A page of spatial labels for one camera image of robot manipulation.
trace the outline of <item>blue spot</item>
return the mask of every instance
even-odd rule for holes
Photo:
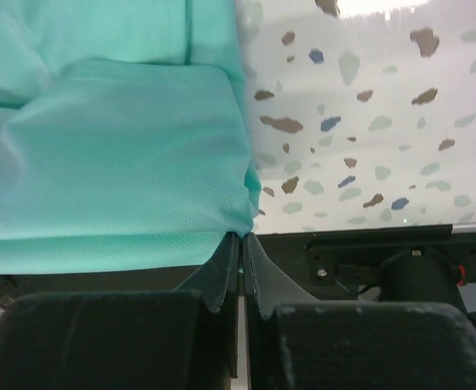
[[[402,210],[409,203],[409,200],[405,197],[397,199],[392,203],[392,210]]]
[[[348,185],[348,184],[352,183],[353,181],[355,181],[355,179],[356,179],[355,176],[349,176],[346,179],[344,179],[343,181],[341,181],[339,184],[337,184],[337,187],[341,189],[345,185]]]
[[[321,122],[321,131],[329,132],[341,121],[340,116],[332,116],[331,118],[325,119]]]
[[[309,53],[309,57],[313,63],[322,63],[325,60],[321,50],[317,50],[317,49],[312,49]]]

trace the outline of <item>speckled table surface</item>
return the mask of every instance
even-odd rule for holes
[[[476,1],[237,9],[256,233],[476,222]]]

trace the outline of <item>red wire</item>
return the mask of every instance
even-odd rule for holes
[[[461,286],[465,281],[465,268],[464,266],[458,266],[458,269],[460,270],[461,278],[458,280],[457,286]]]

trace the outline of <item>black cable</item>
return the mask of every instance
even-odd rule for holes
[[[378,287],[379,284],[377,283],[371,283],[367,284],[365,287],[363,287],[360,291],[355,292],[352,289],[348,288],[345,284],[341,283],[335,276],[334,276],[334,281],[337,283],[338,286],[340,286],[344,291],[349,293],[350,295],[354,295],[355,297],[359,297],[360,295],[370,291],[372,288]]]

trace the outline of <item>folded fabric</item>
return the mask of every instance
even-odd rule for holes
[[[252,227],[233,3],[131,3],[0,2],[2,274],[201,264]]]

